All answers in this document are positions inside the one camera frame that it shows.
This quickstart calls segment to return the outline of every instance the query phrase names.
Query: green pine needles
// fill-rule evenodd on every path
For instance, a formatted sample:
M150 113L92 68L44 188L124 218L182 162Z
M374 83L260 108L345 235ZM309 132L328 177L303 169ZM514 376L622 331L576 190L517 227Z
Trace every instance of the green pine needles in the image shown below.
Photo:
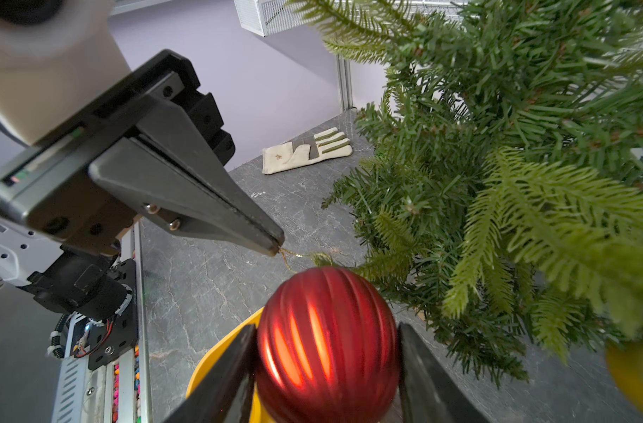
M355 270L421 312L465 371L526 380L524 342L643 333L643 0L292 0L329 49L387 65L335 182ZM326 256L319 256L332 263Z

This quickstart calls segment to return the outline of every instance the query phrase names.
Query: cable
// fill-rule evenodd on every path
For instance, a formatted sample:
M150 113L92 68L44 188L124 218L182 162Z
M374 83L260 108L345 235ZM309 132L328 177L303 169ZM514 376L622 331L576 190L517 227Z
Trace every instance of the cable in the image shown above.
M84 351L82 354L75 354L75 355L74 355L74 357L75 357L75 358L80 359L80 358L82 358L82 357L86 357L87 355L91 355L92 353L96 352L96 350L97 350L98 348L100 348L100 347L101 347L101 346L102 346L102 345L107 341L107 339L108 339L108 337L109 337L109 334L111 334L111 333L112 333L112 327L113 327L113 326L114 326L114 318L107 319L107 323L106 323L106 325L105 325L105 328L107 329L107 331L105 332L105 336L103 337L103 339L101 339L101 340L100 340L100 342L98 342L98 343L97 343L93 348L91 348L91 350L89 350L88 352L86 352L86 351L82 350L82 351Z
M68 313L63 314L61 318L58 319L56 328L53 330L53 332L51 332L51 345L47 348L47 351L52 353L56 359L65 358L65 348L61 345L61 334L63 333L65 324L67 323L71 315L72 314Z

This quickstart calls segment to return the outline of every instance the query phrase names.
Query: yellow bowl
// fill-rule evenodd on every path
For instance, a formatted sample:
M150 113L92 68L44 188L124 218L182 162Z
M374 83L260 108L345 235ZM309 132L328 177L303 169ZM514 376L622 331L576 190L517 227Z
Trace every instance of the yellow bowl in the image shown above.
M216 361L220 358L220 356L223 355L224 351L227 349L227 347L230 346L230 344L237 336L237 334L241 332L241 329L243 329L244 326L250 325L250 324L256 324L256 326L258 326L258 323L260 322L261 313L262 313L262 309L253 313L251 317L244 320L239 326L235 327L232 332L230 332L229 334L227 334L227 336L221 339L220 342L215 344L213 348L208 350L206 355L204 355L204 358L202 358L199 364L197 365L197 368L195 368L194 373L192 373L192 377L190 378L190 384L187 385L187 392L185 393L186 398L190 396L192 391L195 390L195 388L199 385L201 380L204 379L204 377L206 377L209 370L211 370L211 368L216 363ZM249 419L249 423L276 423L275 420L272 419L267 414L265 409L260 404L260 398L258 398L257 389L253 392L253 403L251 404L251 418Z

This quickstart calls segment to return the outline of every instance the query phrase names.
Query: bolt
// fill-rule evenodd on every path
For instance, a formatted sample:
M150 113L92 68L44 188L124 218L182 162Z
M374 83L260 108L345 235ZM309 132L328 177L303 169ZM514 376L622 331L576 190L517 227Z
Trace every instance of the bolt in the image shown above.
M150 215L156 215L159 212L159 206L156 204L146 204L145 210L147 210Z
M173 222L168 224L168 229L171 229L172 231L177 231L180 226L181 226L181 220L176 219Z

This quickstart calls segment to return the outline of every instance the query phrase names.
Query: red ornament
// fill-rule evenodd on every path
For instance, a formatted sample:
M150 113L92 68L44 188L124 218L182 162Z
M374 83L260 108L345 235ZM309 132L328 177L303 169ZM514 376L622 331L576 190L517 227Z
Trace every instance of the red ornament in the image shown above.
M339 267L296 274L260 317L258 394L279 423L376 423L399 383L392 312Z

